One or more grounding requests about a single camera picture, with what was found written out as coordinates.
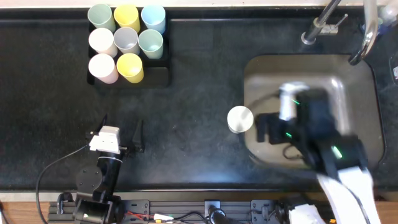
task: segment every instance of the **faucet spout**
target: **faucet spout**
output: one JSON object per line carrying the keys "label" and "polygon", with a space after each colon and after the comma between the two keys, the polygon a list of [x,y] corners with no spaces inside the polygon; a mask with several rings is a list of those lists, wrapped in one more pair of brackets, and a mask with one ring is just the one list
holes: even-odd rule
{"label": "faucet spout", "polygon": [[365,34],[361,48],[353,53],[348,59],[350,65],[358,64],[371,50],[376,40],[378,30],[377,4],[376,0],[363,0],[365,13]]}

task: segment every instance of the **black tray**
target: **black tray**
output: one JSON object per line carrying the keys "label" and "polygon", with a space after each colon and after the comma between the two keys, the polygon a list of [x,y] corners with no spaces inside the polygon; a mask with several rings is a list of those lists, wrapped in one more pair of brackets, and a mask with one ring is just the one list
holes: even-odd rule
{"label": "black tray", "polygon": [[[119,24],[115,21],[116,30],[120,28]],[[140,18],[141,29],[138,35],[147,29],[144,22]],[[163,36],[163,56],[160,59],[149,59],[145,53],[140,50],[139,57],[142,60],[142,66],[144,67],[144,78],[139,83],[131,83],[127,81],[122,75],[119,75],[118,80],[112,84],[106,84],[99,79],[95,78],[87,66],[87,83],[98,88],[165,88],[170,84],[170,52],[169,52],[169,36],[168,36],[169,21],[166,21],[166,31],[162,34]],[[96,27],[90,23],[88,28],[91,33]],[[88,46],[88,57],[91,59],[97,54],[97,52]],[[115,64],[118,58],[122,56],[122,52],[118,49],[118,54],[113,58]]]}

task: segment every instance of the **white wall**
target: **white wall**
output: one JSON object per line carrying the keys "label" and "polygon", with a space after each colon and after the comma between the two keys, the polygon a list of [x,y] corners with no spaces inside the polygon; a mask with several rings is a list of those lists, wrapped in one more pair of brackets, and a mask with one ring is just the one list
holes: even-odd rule
{"label": "white wall", "polygon": [[[379,5],[389,1],[377,0]],[[117,6],[133,3],[138,7],[161,4],[165,7],[200,6],[326,6],[329,0],[0,0],[0,7],[90,7],[98,3]],[[362,0],[342,0],[340,6],[362,5]]]}

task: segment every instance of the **yellow cup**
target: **yellow cup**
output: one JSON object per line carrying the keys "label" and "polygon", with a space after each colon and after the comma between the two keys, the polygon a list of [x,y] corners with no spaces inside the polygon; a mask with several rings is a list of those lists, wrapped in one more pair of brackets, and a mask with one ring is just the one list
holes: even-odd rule
{"label": "yellow cup", "polygon": [[128,53],[120,56],[116,68],[120,75],[131,83],[139,83],[144,78],[142,61],[136,54]]}
{"label": "yellow cup", "polygon": [[139,15],[135,5],[126,4],[119,6],[114,10],[113,16],[120,27],[130,27],[137,31],[137,33],[139,32]]}

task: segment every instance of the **faucet base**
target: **faucet base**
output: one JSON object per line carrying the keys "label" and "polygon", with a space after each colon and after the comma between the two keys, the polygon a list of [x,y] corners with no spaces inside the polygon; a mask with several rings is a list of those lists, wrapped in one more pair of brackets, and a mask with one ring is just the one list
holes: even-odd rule
{"label": "faucet base", "polygon": [[305,39],[305,32],[301,35],[301,41],[307,45],[313,45],[317,39],[315,38],[313,41],[309,41]]}

